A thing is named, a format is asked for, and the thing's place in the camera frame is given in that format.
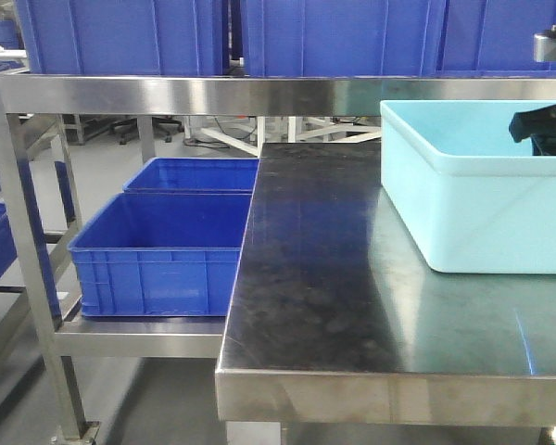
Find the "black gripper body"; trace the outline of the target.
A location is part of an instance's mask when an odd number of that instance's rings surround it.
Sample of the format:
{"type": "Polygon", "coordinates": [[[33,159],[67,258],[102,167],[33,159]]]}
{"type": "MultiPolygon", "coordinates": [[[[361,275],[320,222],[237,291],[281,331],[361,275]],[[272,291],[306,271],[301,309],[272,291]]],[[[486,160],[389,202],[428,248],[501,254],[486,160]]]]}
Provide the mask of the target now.
{"type": "Polygon", "coordinates": [[[509,132],[515,143],[529,139],[533,156],[556,156],[556,104],[516,112],[509,132]]]}

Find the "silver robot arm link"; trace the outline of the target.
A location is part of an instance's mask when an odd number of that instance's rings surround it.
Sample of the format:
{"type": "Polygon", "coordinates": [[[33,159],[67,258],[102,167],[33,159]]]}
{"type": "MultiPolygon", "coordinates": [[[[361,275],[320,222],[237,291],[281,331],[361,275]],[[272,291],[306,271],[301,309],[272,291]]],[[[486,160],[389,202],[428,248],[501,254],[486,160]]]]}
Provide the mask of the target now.
{"type": "Polygon", "coordinates": [[[535,62],[556,62],[556,24],[534,34],[535,62]]]}

